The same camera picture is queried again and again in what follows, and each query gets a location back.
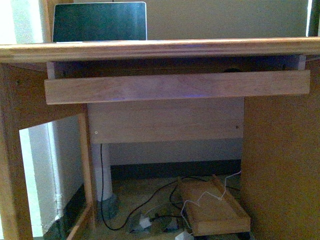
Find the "desk top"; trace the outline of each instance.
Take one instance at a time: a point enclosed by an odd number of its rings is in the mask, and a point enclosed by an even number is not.
[[[101,41],[0,45],[0,63],[300,54],[320,54],[320,37]]]

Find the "cable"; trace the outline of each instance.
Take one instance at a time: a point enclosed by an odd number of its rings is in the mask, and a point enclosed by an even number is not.
[[[236,191],[241,191],[239,188],[236,188],[236,187],[233,187],[233,186],[226,186],[226,187],[229,188],[229,189],[236,190]]]
[[[196,180],[199,180],[202,182],[207,182],[206,180],[203,180],[203,179],[195,177],[195,176],[186,176],[186,177],[183,177],[182,179],[185,179],[185,178],[196,179]],[[173,200],[172,200],[172,197],[173,197],[174,192],[176,191],[177,187],[178,187],[178,185],[176,185],[175,188],[172,190],[170,197],[169,197],[169,201],[172,204],[172,206],[174,206],[175,208],[179,209],[179,211],[181,211],[181,208],[177,206],[177,204],[180,204],[180,202],[173,202]]]
[[[208,192],[208,191],[205,191],[205,192],[203,192],[203,193],[201,194],[201,196],[198,198],[198,200],[197,200],[196,202],[191,201],[191,200],[186,200],[186,201],[184,202],[183,207],[182,207],[181,212],[180,212],[180,215],[182,216],[182,218],[183,218],[183,220],[185,221],[185,223],[186,223],[186,225],[188,226],[188,228],[190,228],[190,229],[192,230],[192,228],[190,227],[187,219],[184,217],[184,214],[183,214],[183,213],[184,213],[184,209],[185,209],[185,207],[186,207],[186,204],[187,204],[187,203],[192,203],[192,204],[200,207],[199,201],[200,201],[200,199],[201,199],[205,194],[208,194],[208,195],[210,195],[210,196],[212,196],[212,197],[214,197],[214,198],[222,201],[222,199],[224,198],[224,196],[225,196],[225,194],[226,194],[226,192],[227,192],[227,179],[228,179],[228,178],[231,178],[231,177],[233,177],[233,176],[235,176],[235,175],[238,175],[238,174],[240,174],[240,173],[241,173],[241,171],[239,171],[239,172],[237,172],[237,173],[234,173],[234,174],[232,174],[232,175],[227,176],[227,177],[224,178],[224,192],[223,192],[223,194],[222,194],[220,197],[219,197],[219,196],[216,196],[216,195],[214,195],[214,194],[212,194],[212,193],[210,193],[210,192]]]
[[[151,200],[160,190],[162,190],[162,189],[164,189],[165,187],[167,187],[167,186],[169,186],[169,185],[174,184],[174,183],[177,182],[177,180],[175,180],[175,181],[173,181],[173,182],[170,182],[170,183],[168,183],[168,184],[166,184],[166,185],[158,188],[158,189],[152,194],[152,196],[151,196],[147,201],[145,201],[144,203],[142,203],[141,205],[139,205],[138,207],[136,207],[134,210],[132,210],[132,211],[129,213],[128,217],[125,219],[125,222],[124,222],[124,224],[123,224],[122,226],[120,226],[120,227],[118,227],[118,228],[113,228],[113,227],[108,226],[108,224],[106,223],[105,216],[104,216],[104,211],[103,211],[103,198],[104,198],[104,163],[103,163],[103,156],[102,156],[102,143],[100,144],[100,160],[101,160],[101,168],[102,168],[102,171],[101,171],[101,172],[102,172],[102,174],[101,174],[101,178],[102,178],[102,191],[101,191],[101,208],[100,208],[100,210],[101,210],[101,217],[102,217],[102,221],[103,221],[104,225],[105,225],[109,230],[111,230],[111,231],[119,231],[119,230],[123,229],[123,228],[126,226],[129,218],[131,217],[131,215],[132,215],[135,211],[137,211],[139,208],[141,208],[142,206],[144,206],[145,204],[147,204],[148,202],[150,202],[150,200]],[[193,177],[193,176],[185,176],[185,177],[183,177],[182,179],[187,179],[187,178],[196,179],[196,180],[200,180],[200,181],[206,182],[205,180],[203,180],[203,179],[201,179],[201,178],[197,178],[197,177]]]
[[[177,187],[178,187],[178,184],[177,184],[177,185],[174,187],[174,189],[172,190],[172,192],[171,192],[171,194],[170,194],[170,196],[169,196],[169,201],[170,201],[170,203],[171,203],[172,206],[174,206],[175,208],[181,210],[181,208],[177,206],[178,203],[173,202],[173,200],[172,200],[172,196],[174,195],[174,192],[176,191]]]

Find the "wood grain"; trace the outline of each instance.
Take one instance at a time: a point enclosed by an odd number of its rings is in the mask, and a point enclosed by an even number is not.
[[[10,71],[0,64],[0,214],[4,239],[32,240],[14,87]]]
[[[320,60],[310,94],[246,97],[241,199],[257,239],[320,236]]]
[[[235,139],[243,136],[244,99],[174,99],[88,105],[92,143]]]
[[[90,227],[96,227],[97,218],[97,197],[96,197],[96,181],[94,176],[94,167],[91,154],[91,144],[89,136],[89,122],[87,106],[82,106],[82,113],[78,115],[80,144],[81,144],[81,160],[84,179],[85,200],[88,206],[91,206],[91,216],[88,216]]]
[[[320,54],[320,37],[0,45],[0,63]]]
[[[119,76],[46,80],[47,104],[308,94],[309,71]]]
[[[204,192],[220,197],[224,192],[224,186],[215,176],[213,178],[209,182],[179,182],[183,201],[196,202]],[[200,199],[199,206],[187,203],[186,213],[194,236],[250,231],[250,217],[229,192],[223,200],[205,194]]]
[[[6,81],[12,85],[12,104],[17,111],[17,127],[25,129],[39,124],[77,115],[81,105],[49,106],[46,103],[44,80],[47,72],[4,65]]]
[[[69,236],[66,240],[81,240],[83,239],[83,233],[86,227],[91,223],[93,216],[93,206],[88,205],[83,213],[81,214],[79,220],[76,222],[75,226],[72,228]]]

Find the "laptop screen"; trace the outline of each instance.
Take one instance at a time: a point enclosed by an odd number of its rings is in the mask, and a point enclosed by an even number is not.
[[[53,42],[147,40],[145,2],[55,6]]]

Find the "wooden tray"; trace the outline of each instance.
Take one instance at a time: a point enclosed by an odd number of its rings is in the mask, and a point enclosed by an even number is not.
[[[180,182],[179,188],[183,201],[193,202],[206,191],[217,197],[225,191],[224,185],[215,175],[208,182]],[[222,200],[205,194],[199,204],[196,206],[188,202],[185,206],[194,236],[250,232],[250,217],[228,191]]]

